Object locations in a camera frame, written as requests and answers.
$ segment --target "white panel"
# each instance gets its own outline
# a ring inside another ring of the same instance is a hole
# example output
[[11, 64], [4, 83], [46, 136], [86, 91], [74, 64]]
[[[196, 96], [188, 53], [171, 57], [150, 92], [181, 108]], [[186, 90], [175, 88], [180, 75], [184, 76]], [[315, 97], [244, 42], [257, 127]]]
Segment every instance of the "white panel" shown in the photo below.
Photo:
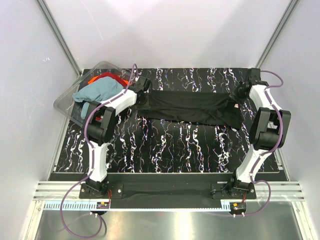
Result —
[[17, 240], [63, 123], [54, 100], [76, 79], [34, 0], [0, 1], [0, 239]]
[[80, 68], [253, 67], [289, 0], [46, 0]]
[[[272, 89], [274, 99], [291, 111], [283, 153], [290, 177], [301, 184], [303, 195], [320, 236], [320, 1], [300, 1], [284, 31], [272, 48], [262, 69], [284, 79], [280, 89]], [[274, 76], [262, 74], [274, 84]]]

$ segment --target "metal floor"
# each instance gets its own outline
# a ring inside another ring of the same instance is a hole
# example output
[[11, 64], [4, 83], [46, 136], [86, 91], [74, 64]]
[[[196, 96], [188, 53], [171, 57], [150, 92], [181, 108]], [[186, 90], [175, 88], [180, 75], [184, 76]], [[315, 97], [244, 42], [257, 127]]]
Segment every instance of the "metal floor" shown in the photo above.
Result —
[[[247, 212], [258, 210], [248, 202]], [[64, 211], [65, 222], [79, 235], [90, 236], [100, 222], [93, 216], [75, 219], [85, 211]], [[228, 213], [208, 212], [119, 212], [104, 214], [107, 226], [94, 239], [106, 240], [301, 240], [302, 235], [288, 202], [271, 202], [262, 213], [233, 218]], [[36, 240], [77, 240], [66, 230], [59, 211], [44, 210]]]

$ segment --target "black and white patterned tablecloth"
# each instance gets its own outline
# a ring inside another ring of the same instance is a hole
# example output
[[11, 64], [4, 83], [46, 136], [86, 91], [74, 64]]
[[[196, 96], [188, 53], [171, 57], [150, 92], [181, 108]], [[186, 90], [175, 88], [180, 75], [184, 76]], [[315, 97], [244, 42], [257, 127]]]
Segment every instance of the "black and white patterned tablecloth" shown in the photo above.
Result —
[[[152, 68], [139, 74], [152, 81], [153, 89], [230, 93], [243, 81], [245, 68]], [[134, 106], [118, 118], [108, 146], [109, 173], [216, 173], [233, 172], [249, 149], [249, 130], [256, 107], [242, 106], [239, 131], [225, 126], [171, 122], [137, 116]], [[83, 130], [73, 122], [67, 127], [56, 172], [81, 173], [89, 168], [89, 151]], [[274, 155], [261, 167], [278, 172]]]

